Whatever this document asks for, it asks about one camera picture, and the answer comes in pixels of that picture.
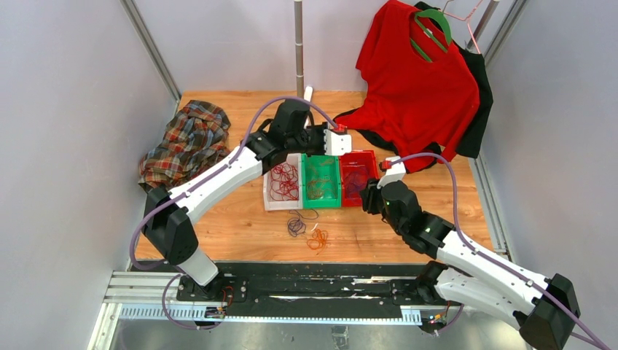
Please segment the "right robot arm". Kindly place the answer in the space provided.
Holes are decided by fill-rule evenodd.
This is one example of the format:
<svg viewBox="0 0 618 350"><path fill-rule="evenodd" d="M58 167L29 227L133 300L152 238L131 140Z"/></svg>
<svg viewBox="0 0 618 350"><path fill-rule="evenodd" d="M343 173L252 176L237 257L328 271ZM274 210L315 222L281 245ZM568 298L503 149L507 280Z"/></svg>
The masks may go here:
<svg viewBox="0 0 618 350"><path fill-rule="evenodd" d="M568 278L546 277L499 257L424 211L401 180L381 186L370 179L360 197L365 212L379 214L409 248L432 259L417 278L424 303L460 303L507 323L535 349L564 348L581 314Z"/></svg>

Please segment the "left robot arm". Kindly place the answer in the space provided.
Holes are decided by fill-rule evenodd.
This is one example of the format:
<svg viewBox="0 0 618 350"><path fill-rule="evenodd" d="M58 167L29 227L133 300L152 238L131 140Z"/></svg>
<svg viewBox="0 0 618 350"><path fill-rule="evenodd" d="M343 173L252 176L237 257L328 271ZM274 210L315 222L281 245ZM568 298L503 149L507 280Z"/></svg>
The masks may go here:
<svg viewBox="0 0 618 350"><path fill-rule="evenodd" d="M199 247L195 224L220 200L284 162L290 153L331 155L336 129L337 123L323 109L304 98L267 101L226 157L187 183L147 193L144 217L130 240L133 266L147 271L168 263L195 282L202 299L217 300L223 281L216 264Z"/></svg>

